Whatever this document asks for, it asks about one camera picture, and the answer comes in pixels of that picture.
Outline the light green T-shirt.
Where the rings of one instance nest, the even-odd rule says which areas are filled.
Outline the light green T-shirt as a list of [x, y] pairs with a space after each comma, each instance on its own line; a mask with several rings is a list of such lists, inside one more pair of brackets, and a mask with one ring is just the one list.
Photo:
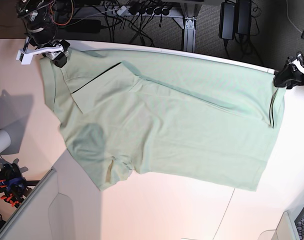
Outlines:
[[272, 74], [130, 50], [72, 50], [63, 67], [40, 67], [45, 104], [98, 189], [135, 171], [256, 190], [284, 113]]

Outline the black power brick on floor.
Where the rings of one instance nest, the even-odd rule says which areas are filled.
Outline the black power brick on floor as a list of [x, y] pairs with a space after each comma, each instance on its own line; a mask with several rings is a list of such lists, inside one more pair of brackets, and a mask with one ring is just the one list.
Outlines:
[[65, 30], [69, 33], [97, 34], [101, 30], [101, 21], [92, 19], [80, 21], [78, 19], [73, 19], [71, 23], [65, 27]]

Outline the right black power adapter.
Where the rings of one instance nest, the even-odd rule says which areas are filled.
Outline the right black power adapter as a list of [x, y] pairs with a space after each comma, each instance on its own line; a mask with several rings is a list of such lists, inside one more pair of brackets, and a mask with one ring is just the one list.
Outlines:
[[236, 1], [236, 19], [237, 33], [240, 35], [249, 35], [251, 29], [251, 1], [237, 0]]

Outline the black power adapter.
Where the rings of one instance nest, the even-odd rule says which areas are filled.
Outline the black power adapter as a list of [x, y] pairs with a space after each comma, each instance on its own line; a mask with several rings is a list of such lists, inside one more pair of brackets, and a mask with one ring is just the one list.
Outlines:
[[251, 29], [251, 1], [237, 0], [236, 1], [236, 19], [237, 33], [240, 35], [249, 35]]
[[220, 8], [219, 37], [223, 40], [234, 39], [235, 4], [222, 2]]

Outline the left black power adapter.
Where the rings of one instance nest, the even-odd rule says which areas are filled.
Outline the left black power adapter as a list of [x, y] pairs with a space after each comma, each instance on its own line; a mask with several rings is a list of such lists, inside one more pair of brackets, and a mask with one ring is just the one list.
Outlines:
[[234, 39], [235, 4], [222, 2], [220, 8], [219, 37], [223, 40]]

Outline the black power strip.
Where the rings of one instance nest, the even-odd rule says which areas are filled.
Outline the black power strip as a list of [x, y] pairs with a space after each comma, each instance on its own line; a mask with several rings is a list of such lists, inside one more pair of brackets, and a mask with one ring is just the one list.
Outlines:
[[165, 6], [165, 5], [142, 5], [137, 4], [129, 7], [128, 14], [132, 16], [136, 15], [164, 15], [168, 16], [170, 14], [173, 6]]

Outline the grey aluminium table leg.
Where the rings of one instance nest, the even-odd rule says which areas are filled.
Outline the grey aluminium table leg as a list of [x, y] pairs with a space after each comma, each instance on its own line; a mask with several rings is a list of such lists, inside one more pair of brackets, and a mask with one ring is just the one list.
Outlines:
[[185, 17], [183, 24], [183, 51], [194, 53], [196, 41], [196, 19]]

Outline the white panel divider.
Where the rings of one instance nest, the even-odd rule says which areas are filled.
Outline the white panel divider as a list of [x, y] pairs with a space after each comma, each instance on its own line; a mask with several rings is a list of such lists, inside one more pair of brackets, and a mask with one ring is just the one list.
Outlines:
[[59, 192], [50, 170], [0, 230], [0, 240], [75, 240], [71, 198]]

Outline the white corner panel right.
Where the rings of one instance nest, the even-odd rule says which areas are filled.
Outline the white corner panel right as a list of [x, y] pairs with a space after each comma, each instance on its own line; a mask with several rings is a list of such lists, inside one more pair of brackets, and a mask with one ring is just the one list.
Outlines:
[[275, 230], [266, 230], [258, 240], [300, 240], [294, 221], [284, 212]]

